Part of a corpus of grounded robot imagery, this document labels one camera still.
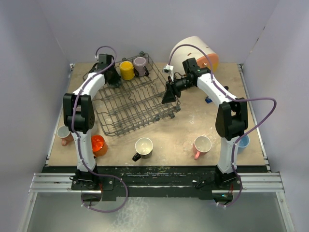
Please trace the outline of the yellow mug black handle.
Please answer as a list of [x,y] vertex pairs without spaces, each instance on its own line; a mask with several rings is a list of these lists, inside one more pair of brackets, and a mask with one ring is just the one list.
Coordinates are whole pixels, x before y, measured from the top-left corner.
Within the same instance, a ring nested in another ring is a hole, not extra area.
[[119,65],[120,75],[123,80],[131,80],[135,77],[133,63],[130,61],[123,61]]

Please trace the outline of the purple mug black handle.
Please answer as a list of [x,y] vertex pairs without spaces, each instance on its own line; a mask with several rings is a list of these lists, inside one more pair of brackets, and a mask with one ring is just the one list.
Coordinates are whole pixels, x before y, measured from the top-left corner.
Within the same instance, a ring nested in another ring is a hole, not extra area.
[[146,67],[148,61],[144,57],[137,57],[133,60],[133,71],[135,77],[149,76],[149,71]]

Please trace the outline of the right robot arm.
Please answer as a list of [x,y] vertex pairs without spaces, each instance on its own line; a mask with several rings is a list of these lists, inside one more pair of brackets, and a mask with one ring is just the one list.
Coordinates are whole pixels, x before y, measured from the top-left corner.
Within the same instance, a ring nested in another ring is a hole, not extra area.
[[248,108],[243,98],[237,99],[217,82],[209,68],[198,66],[195,58],[183,61],[185,77],[166,82],[162,103],[178,100],[181,91],[196,86],[203,90],[218,107],[215,128],[221,137],[219,162],[215,167],[214,182],[220,189],[226,189],[237,178],[237,154],[239,140],[248,128]]

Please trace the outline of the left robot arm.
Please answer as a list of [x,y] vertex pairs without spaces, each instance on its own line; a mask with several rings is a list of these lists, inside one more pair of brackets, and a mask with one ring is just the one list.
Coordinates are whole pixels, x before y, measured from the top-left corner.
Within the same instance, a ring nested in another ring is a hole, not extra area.
[[99,54],[97,60],[81,86],[63,96],[64,124],[73,136],[78,157],[77,171],[71,177],[72,185],[91,190],[99,186],[91,144],[91,130],[95,124],[92,100],[106,83],[119,80],[113,55]]

